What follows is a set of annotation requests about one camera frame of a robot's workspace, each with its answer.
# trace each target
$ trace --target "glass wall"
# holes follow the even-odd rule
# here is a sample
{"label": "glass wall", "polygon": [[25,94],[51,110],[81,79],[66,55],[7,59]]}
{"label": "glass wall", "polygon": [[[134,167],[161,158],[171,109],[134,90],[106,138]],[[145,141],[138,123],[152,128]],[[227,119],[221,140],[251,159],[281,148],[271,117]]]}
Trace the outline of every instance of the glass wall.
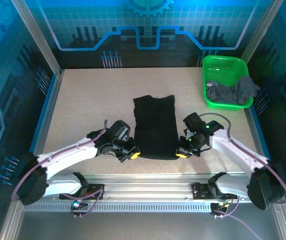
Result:
{"label": "glass wall", "polygon": [[286,174],[286,0],[251,58],[249,73],[263,88],[254,108],[270,157]]}
{"label": "glass wall", "polygon": [[0,227],[13,191],[8,178],[31,148],[52,76],[11,1],[0,1]]}
{"label": "glass wall", "polygon": [[26,2],[61,68],[124,68],[240,57],[270,0]]}

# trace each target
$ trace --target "gray garment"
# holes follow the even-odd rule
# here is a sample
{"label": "gray garment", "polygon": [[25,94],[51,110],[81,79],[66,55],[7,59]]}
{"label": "gray garment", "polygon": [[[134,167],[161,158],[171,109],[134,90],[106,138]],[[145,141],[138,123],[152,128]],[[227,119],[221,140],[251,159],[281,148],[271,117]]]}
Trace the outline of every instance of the gray garment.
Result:
{"label": "gray garment", "polygon": [[225,86],[216,81],[206,83],[206,96],[216,103],[240,104],[253,98],[261,88],[256,85],[249,76],[242,76],[234,86]]}

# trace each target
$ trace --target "beige work surface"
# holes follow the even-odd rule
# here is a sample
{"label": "beige work surface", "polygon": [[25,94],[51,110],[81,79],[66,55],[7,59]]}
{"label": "beige work surface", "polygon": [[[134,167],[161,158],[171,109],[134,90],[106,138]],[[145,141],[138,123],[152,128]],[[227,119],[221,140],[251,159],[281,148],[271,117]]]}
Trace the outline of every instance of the beige work surface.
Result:
{"label": "beige work surface", "polygon": [[[241,143],[255,150],[253,138],[243,110],[212,110],[203,98],[202,68],[112,68],[67,69],[64,72],[44,153],[52,152],[84,138],[89,132],[102,129],[117,120],[131,127],[133,137],[136,121],[134,98],[151,95],[163,98],[175,96],[175,115],[179,136],[186,126],[183,119],[193,112],[220,113],[232,122],[231,134]],[[216,120],[227,127],[224,119],[204,116],[206,122]],[[111,155],[101,155],[82,161],[64,170],[90,174],[169,174],[241,172],[240,168],[215,149],[201,157],[178,160],[136,158],[120,163]]]}

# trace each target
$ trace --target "green basket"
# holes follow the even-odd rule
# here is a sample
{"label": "green basket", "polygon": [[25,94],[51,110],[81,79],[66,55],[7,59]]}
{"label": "green basket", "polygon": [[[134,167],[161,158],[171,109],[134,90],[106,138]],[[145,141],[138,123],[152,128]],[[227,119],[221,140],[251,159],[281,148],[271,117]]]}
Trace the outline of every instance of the green basket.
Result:
{"label": "green basket", "polygon": [[213,102],[207,97],[207,81],[215,81],[225,86],[233,86],[240,77],[248,76],[248,66],[245,61],[233,56],[209,55],[203,59],[203,95],[206,106],[211,109],[237,111],[246,109],[253,103],[253,97],[245,101],[244,105],[233,103]]}

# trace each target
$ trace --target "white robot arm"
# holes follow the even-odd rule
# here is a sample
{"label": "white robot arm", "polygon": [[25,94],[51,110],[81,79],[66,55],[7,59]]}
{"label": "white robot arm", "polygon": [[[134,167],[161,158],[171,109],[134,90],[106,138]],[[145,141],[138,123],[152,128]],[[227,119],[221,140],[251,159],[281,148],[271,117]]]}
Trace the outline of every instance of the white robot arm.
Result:
{"label": "white robot arm", "polygon": [[15,186],[12,198],[17,194],[24,205],[29,205],[49,195],[84,197],[89,184],[80,173],[67,176],[56,174],[81,161],[110,152],[121,163],[140,155],[139,148],[130,137],[130,127],[122,120],[116,121],[110,128],[92,131],[82,140],[58,151],[23,156],[10,179]]}
{"label": "white robot arm", "polygon": [[[263,210],[284,197],[284,188],[266,168],[271,165],[268,159],[230,136],[229,129],[224,129],[216,121],[205,123],[196,113],[183,121],[187,129],[184,130],[185,136],[180,137],[176,151],[178,157],[199,157],[204,151],[201,148],[208,145],[225,154],[245,172],[244,177],[220,172],[209,179],[207,189],[212,197],[233,194],[249,198]],[[101,136],[99,133],[93,131],[71,146],[38,156],[30,154],[20,160],[11,183],[16,186],[14,193],[17,193],[22,203],[32,204],[43,196],[57,194],[82,198],[89,193],[89,184],[80,173],[68,176],[56,174],[76,163],[109,152],[113,152],[121,162],[139,156],[140,150],[133,138],[129,137],[130,127],[125,122],[119,120]]]}
{"label": "white robot arm", "polygon": [[230,122],[226,130],[216,121],[205,123],[195,112],[187,116],[183,122],[187,129],[184,130],[185,136],[180,137],[177,156],[199,157],[204,151],[201,148],[207,145],[225,154],[245,173],[243,177],[236,177],[220,172],[210,178],[208,188],[213,196],[233,194],[248,198],[262,210],[266,210],[285,196],[286,185],[279,177],[280,166],[273,165],[268,158],[250,150],[230,136]]}

